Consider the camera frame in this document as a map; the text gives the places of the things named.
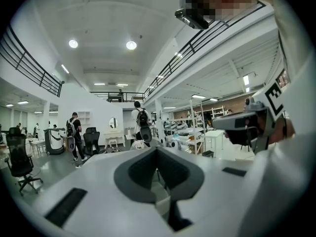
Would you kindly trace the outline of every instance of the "metal railing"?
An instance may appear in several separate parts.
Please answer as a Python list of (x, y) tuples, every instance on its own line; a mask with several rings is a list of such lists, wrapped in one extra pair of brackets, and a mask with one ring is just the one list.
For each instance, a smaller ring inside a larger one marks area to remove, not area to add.
[(122, 92), (119, 95), (118, 91), (112, 92), (90, 92), (102, 99), (107, 100), (108, 102), (143, 102), (144, 101), (144, 93), (139, 92)]
[(33, 58), (10, 25), (0, 41), (0, 55), (28, 79), (57, 97), (60, 96), (63, 83), (56, 80)]
[(229, 29), (234, 24), (238, 23), (240, 20), (254, 13), (255, 11), (265, 7), (263, 3), (257, 1), (255, 5), (252, 5), (246, 10), (251, 10), (244, 16), (236, 15), (229, 19), (224, 19), (223, 21), (211, 21), (208, 25), (207, 30), (200, 30), (196, 35), (185, 44), (180, 51), (176, 52), (173, 58), (168, 62), (168, 64), (162, 69), (162, 71), (157, 75), (153, 82), (148, 86), (148, 89), (144, 92), (144, 99), (146, 99), (153, 91), (155, 91), (159, 85), (161, 85), (171, 74), (173, 74), (182, 64), (184, 64), (188, 59), (191, 58), (196, 52), (202, 49), (205, 45), (223, 33), (225, 30)]

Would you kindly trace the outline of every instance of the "round ceiling light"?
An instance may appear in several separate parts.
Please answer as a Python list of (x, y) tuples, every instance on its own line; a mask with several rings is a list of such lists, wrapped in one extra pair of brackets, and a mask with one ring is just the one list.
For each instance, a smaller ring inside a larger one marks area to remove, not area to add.
[(137, 47), (137, 44), (134, 41), (129, 41), (128, 43), (126, 43), (126, 47), (129, 50), (134, 50)]
[(78, 47), (78, 42), (75, 41), (74, 39), (72, 39), (71, 41), (69, 41), (69, 46), (72, 48), (77, 48)]

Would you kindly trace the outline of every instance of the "floor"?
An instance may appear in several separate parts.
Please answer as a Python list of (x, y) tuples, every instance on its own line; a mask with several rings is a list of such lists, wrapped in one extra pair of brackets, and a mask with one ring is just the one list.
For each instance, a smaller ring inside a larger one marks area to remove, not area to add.
[[(253, 160), (254, 154), (250, 151), (248, 152), (247, 147), (242, 147), (240, 150), (240, 145), (232, 145), (229, 139), (223, 137), (223, 149), (221, 144), (221, 138), (217, 138), (216, 150), (214, 141), (212, 143), (212, 147), (210, 142), (206, 143), (206, 150), (212, 150), (216, 152), (216, 157), (221, 159), (228, 160), (236, 160), (236, 159), (244, 159), (244, 160)], [(151, 146), (156, 146), (158, 142), (156, 140), (152, 140)], [(127, 151), (128, 148), (119, 145), (119, 149), (121, 151)], [(30, 151), (30, 146), (26, 145), (27, 153)], [(73, 160), (73, 156), (70, 152), (64, 152), (60, 155), (47, 155), (46, 153), (40, 153), (40, 155), (35, 152), (32, 154), (34, 169), (32, 171), (33, 177), (41, 178), (44, 183), (41, 184), (40, 181), (35, 181), (33, 183), (34, 187), (37, 189), (39, 193), (45, 192), (51, 185), (55, 184), (71, 172), (76, 170), (76, 164)], [(1, 173), (7, 183), (7, 187), (12, 194), (19, 196), (19, 186), (16, 184), (18, 180), (22, 178), (15, 178), (11, 176), (10, 170), (7, 167), (7, 164), (4, 162), (4, 157), (0, 158), (0, 168)], [(32, 204), (33, 201), (37, 198), (37, 194), (30, 186), (26, 186), (23, 189), (23, 198), (28, 204)]]

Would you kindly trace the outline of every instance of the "office chair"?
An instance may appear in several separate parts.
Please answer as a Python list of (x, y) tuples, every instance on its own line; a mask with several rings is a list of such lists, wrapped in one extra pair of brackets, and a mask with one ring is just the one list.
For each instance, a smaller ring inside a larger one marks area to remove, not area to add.
[(84, 152), (86, 155), (93, 156), (97, 154), (107, 153), (106, 149), (100, 149), (98, 141), (100, 137), (100, 132), (97, 132), (95, 127), (89, 127), (85, 130), (83, 135), (85, 149)]
[(24, 177), (24, 180), (18, 181), (18, 184), (21, 187), (19, 192), (22, 196), (23, 194), (21, 192), (27, 184), (30, 185), (37, 194), (38, 192), (31, 182), (40, 180), (40, 182), (43, 183), (43, 180), (40, 178), (27, 176), (32, 172), (34, 165), (32, 156), (26, 154), (25, 139), (25, 135), (21, 134), (20, 129), (17, 127), (10, 128), (9, 133), (6, 136), (7, 145), (10, 150), (11, 166), (9, 164), (9, 158), (6, 158), (5, 162), (8, 164), (12, 176)]

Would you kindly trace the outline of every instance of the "round mirror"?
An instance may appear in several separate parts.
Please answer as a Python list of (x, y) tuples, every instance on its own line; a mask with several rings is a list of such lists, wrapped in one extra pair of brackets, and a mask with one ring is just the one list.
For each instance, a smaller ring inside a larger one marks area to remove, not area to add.
[(109, 122), (110, 128), (117, 128), (118, 127), (118, 120), (116, 118), (111, 118)]

